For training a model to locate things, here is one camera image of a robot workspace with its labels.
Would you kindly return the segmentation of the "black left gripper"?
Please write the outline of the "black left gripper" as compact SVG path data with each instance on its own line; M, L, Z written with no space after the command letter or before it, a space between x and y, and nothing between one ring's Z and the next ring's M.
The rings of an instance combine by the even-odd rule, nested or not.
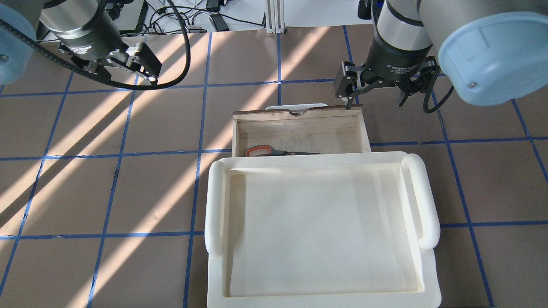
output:
M59 50L69 53L80 74L91 80L115 84L108 68L117 68L143 78L148 85L158 84L162 63L146 43L130 47L115 26L84 26L59 31L57 37Z

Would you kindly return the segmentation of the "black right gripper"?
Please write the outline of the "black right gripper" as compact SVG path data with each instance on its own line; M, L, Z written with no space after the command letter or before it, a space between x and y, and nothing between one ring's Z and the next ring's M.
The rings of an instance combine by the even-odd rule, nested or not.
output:
M433 86L441 68L434 56L427 56L430 47L421 50L401 50L380 38L373 39L366 62L356 66L343 61L334 78L334 96L344 101L349 110L357 94L355 87L393 87L400 89L399 107L409 96L425 94L423 107L429 107Z

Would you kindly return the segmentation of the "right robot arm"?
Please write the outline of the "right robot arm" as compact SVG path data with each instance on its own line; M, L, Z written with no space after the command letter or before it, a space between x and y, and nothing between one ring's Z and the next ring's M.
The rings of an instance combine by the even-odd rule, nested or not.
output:
M359 95L400 89L400 103L425 94L428 106L440 73L471 105L487 107L547 85L545 0L360 0L358 17L374 28L362 65L344 61L334 95L350 109Z

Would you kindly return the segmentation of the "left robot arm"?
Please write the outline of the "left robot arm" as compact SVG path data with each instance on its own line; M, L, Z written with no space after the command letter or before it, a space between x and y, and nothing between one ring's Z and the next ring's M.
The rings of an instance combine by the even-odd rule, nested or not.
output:
M131 0L3 0L1 19L33 42L43 26L59 39L58 50L94 77L111 81L109 68L117 68L155 86L162 63L145 43L124 43L115 24L127 5Z

